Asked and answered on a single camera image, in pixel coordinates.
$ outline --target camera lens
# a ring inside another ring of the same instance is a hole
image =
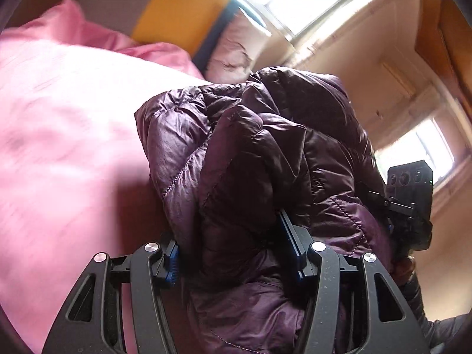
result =
[[[410,182],[410,175],[408,174],[408,172],[403,172],[402,175],[400,176],[400,184],[405,186],[405,185],[408,185],[409,182]]]

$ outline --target pink pillow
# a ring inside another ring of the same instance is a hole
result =
[[[271,33],[244,10],[233,17],[208,62],[205,79],[215,84],[245,82]]]

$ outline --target silver screw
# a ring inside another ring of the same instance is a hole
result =
[[[147,252],[155,252],[156,250],[159,249],[159,244],[158,243],[155,243],[155,242],[149,242],[146,246],[145,246],[145,250]]]
[[[316,252],[322,252],[326,249],[326,245],[323,242],[316,241],[312,243],[312,249]]]
[[[105,253],[98,253],[95,254],[94,261],[95,262],[103,262],[107,259],[107,255]]]
[[[377,260],[377,257],[373,253],[365,253],[364,260],[367,262],[375,262]]]

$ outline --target hand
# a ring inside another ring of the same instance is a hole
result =
[[[416,261],[412,256],[407,256],[395,261],[393,271],[390,273],[397,286],[407,283],[414,273]]]

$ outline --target jacket sleeve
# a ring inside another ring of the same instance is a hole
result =
[[[435,322],[429,321],[424,312],[421,287],[416,274],[413,274],[405,285],[400,286],[400,291],[410,305],[430,349],[443,343],[447,344],[467,317],[467,315],[460,315],[454,318],[436,320]]]

